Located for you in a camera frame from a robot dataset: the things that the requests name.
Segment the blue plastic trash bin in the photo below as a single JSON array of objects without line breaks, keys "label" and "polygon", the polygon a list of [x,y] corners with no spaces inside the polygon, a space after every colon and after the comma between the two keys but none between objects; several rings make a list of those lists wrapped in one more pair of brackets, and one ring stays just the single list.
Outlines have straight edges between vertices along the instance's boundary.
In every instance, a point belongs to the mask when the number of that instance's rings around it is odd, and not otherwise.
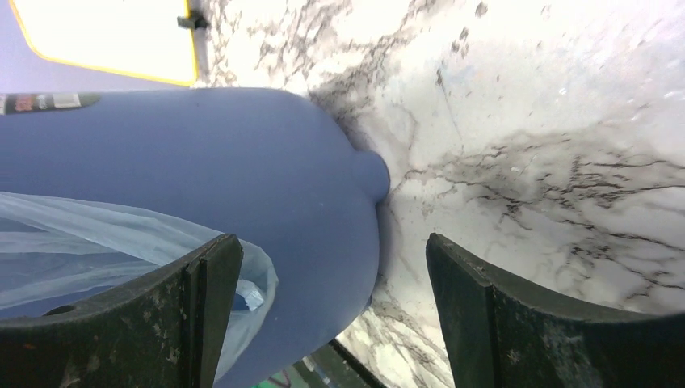
[{"label": "blue plastic trash bin", "polygon": [[275,303],[219,386],[259,383],[368,306],[388,169],[307,99],[260,88],[108,92],[20,112],[28,100],[2,98],[4,192],[153,210],[270,256]]}]

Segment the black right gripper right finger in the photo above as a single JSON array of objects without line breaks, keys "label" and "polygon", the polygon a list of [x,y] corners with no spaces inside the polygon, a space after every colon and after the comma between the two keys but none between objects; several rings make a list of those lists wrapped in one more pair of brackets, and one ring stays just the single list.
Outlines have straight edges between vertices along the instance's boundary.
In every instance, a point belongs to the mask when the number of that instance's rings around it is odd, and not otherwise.
[{"label": "black right gripper right finger", "polygon": [[684,316],[568,297],[441,234],[426,259],[458,387],[681,387]]}]

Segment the light blue trash bag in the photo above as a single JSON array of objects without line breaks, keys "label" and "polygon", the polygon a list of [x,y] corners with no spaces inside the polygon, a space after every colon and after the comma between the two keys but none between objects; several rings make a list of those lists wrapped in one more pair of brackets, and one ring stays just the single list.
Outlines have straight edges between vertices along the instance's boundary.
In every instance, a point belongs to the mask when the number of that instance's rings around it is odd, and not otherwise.
[{"label": "light blue trash bag", "polygon": [[217,235],[148,209],[3,192],[1,307],[121,285]]}]

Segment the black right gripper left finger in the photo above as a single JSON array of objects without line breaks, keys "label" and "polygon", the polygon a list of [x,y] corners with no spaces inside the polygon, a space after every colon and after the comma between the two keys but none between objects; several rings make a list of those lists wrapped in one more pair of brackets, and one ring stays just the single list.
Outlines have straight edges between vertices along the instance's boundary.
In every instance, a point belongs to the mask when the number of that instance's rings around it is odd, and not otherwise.
[{"label": "black right gripper left finger", "polygon": [[222,234],[92,297],[2,320],[2,386],[212,386],[242,258]]}]

